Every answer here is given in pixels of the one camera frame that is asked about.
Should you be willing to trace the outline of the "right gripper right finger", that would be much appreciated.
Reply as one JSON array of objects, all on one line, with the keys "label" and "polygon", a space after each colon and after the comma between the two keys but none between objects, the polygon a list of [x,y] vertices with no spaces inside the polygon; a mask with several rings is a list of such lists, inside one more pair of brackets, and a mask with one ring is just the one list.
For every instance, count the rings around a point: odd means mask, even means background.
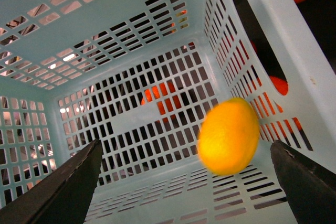
[{"label": "right gripper right finger", "polygon": [[271,160],[298,223],[335,223],[335,173],[282,141],[270,147]]}]

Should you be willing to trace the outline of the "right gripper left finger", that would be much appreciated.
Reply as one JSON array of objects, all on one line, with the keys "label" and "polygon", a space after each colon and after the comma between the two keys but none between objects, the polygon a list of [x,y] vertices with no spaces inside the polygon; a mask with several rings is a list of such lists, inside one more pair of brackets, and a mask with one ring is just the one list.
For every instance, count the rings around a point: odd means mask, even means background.
[{"label": "right gripper left finger", "polygon": [[94,140],[31,190],[1,209],[1,223],[84,223],[102,161]]}]

